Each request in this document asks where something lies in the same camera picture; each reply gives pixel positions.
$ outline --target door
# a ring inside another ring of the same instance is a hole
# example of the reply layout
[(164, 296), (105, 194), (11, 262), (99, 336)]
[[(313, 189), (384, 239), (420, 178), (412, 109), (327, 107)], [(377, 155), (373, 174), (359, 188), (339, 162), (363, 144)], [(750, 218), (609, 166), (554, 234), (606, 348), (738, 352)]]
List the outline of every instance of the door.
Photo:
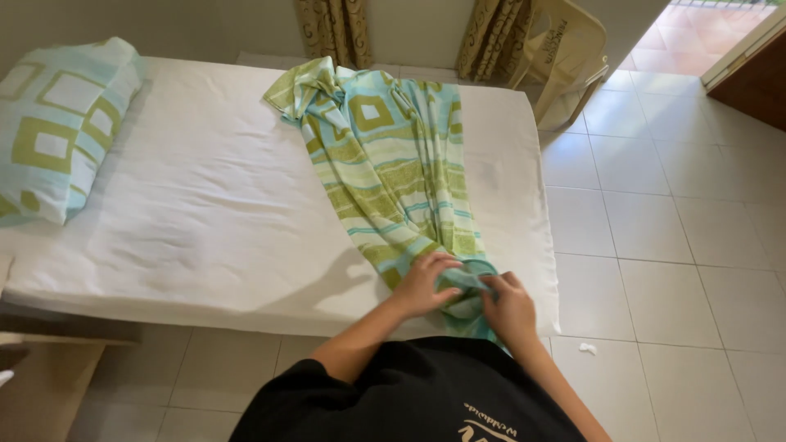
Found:
[(702, 82), (708, 96), (786, 131), (786, 9), (763, 21)]

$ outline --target curtain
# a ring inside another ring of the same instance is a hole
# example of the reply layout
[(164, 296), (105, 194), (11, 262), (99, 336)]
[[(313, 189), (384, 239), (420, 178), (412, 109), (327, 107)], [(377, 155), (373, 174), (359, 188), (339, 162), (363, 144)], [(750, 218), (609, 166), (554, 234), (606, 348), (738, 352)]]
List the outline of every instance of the curtain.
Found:
[(368, 68), (372, 63), (365, 0), (297, 0), (300, 29), (311, 58), (330, 56), (334, 65)]
[(459, 78), (482, 81), (495, 72), (509, 78), (521, 60), (530, 18), (531, 0), (475, 0), (457, 60)]

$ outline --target mattress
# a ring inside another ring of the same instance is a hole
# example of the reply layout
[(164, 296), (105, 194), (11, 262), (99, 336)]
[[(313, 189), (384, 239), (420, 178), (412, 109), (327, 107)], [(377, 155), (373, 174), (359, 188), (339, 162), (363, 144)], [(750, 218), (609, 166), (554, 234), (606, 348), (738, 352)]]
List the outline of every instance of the mattress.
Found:
[[(148, 58), (86, 207), (0, 229), (2, 299), (79, 315), (333, 336), (389, 295), (352, 245), (299, 129), (260, 101), (282, 71)], [(523, 93), (460, 87), (472, 210), (500, 271), (559, 331), (538, 132)], [(399, 337), (443, 333), (439, 314)]]

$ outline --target blanket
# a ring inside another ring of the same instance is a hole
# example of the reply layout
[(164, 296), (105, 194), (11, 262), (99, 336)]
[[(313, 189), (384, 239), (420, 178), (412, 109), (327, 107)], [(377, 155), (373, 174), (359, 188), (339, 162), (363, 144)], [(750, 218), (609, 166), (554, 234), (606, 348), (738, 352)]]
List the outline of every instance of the blanket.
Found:
[(334, 69), (324, 57), (287, 71), (264, 99), (299, 124), (336, 214), (385, 284), (447, 251), (466, 262), (436, 283), (464, 290), (442, 307), (448, 333), (496, 341), (477, 278), (496, 270), (469, 207), (458, 87)]

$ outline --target doorway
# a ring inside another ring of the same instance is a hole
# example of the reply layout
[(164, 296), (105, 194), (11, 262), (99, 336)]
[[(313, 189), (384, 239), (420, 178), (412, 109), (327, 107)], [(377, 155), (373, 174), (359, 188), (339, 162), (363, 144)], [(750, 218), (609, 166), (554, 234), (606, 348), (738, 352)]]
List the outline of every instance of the doorway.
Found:
[(701, 76), (786, 0), (672, 0), (620, 69)]

